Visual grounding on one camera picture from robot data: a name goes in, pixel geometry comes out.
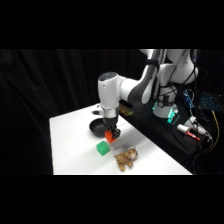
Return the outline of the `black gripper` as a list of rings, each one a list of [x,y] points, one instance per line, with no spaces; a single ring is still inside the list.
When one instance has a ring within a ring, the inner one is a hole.
[[[117,128],[118,117],[114,118],[103,118],[105,132],[110,131],[112,133],[112,138],[117,139],[120,137],[121,130]]]

